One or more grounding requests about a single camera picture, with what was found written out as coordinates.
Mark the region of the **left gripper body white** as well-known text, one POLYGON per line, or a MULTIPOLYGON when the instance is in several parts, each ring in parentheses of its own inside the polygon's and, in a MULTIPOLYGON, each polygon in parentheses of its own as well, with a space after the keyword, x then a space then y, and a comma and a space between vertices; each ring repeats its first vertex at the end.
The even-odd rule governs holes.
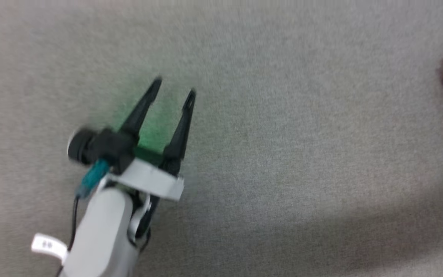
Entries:
POLYGON ((108 245, 144 247, 159 201, 178 201, 183 191, 179 177, 183 155, 175 152, 153 165, 132 151, 108 159, 108 245))

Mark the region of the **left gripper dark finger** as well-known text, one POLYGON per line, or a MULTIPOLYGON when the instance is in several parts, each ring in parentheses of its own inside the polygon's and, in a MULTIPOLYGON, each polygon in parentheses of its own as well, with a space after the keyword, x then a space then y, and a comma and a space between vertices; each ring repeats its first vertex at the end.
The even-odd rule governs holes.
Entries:
POLYGON ((149 88, 121 125, 120 132, 126 133, 132 137, 136 143, 138 143, 140 140, 140 129, 144 123, 150 106, 153 104, 156 96, 158 95, 161 84, 162 78, 155 77, 149 88))
POLYGON ((182 116, 177 128, 170 143, 166 145, 162 153, 160 169, 173 176, 179 175, 181 163, 186 154, 196 96, 195 89, 191 89, 183 105, 182 116))

